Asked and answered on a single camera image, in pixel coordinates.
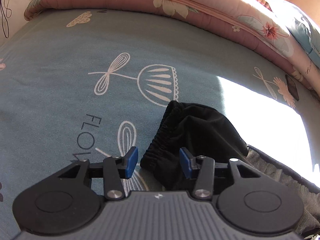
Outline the black track pants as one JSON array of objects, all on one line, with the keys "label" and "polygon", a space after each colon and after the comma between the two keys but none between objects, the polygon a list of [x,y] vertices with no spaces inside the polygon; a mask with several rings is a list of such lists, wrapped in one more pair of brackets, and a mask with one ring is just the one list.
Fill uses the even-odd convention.
[{"label": "black track pants", "polygon": [[143,155],[141,168],[152,173],[167,190],[190,191],[194,182],[184,177],[179,150],[225,163],[237,158],[295,191],[304,203],[296,232],[308,237],[319,233],[319,187],[293,169],[248,146],[231,122],[216,109],[196,103],[169,102],[158,131]]}]

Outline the blue floral bed sheet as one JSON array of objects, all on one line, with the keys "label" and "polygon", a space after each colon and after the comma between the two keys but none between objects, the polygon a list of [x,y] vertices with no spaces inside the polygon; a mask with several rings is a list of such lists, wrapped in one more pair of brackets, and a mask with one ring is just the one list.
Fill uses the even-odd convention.
[{"label": "blue floral bed sheet", "polygon": [[224,114],[242,139],[319,184],[319,102],[254,51],[172,18],[48,10],[1,46],[1,239],[12,203],[77,160],[144,154],[172,100]]}]

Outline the pink floral quilt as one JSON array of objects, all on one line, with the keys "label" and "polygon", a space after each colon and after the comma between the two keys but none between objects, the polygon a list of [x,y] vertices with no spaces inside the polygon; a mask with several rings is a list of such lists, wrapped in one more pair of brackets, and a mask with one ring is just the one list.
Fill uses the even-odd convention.
[{"label": "pink floral quilt", "polygon": [[257,52],[319,91],[319,68],[285,24],[256,0],[32,0],[31,20],[46,9],[115,9],[147,12],[190,23]]}]

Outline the blue floral pillow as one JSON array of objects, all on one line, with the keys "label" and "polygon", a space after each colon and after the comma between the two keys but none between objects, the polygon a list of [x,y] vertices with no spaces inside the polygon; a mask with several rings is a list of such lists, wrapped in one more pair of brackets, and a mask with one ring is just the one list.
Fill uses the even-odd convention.
[{"label": "blue floral pillow", "polygon": [[299,7],[285,0],[264,0],[319,67],[319,26]]}]

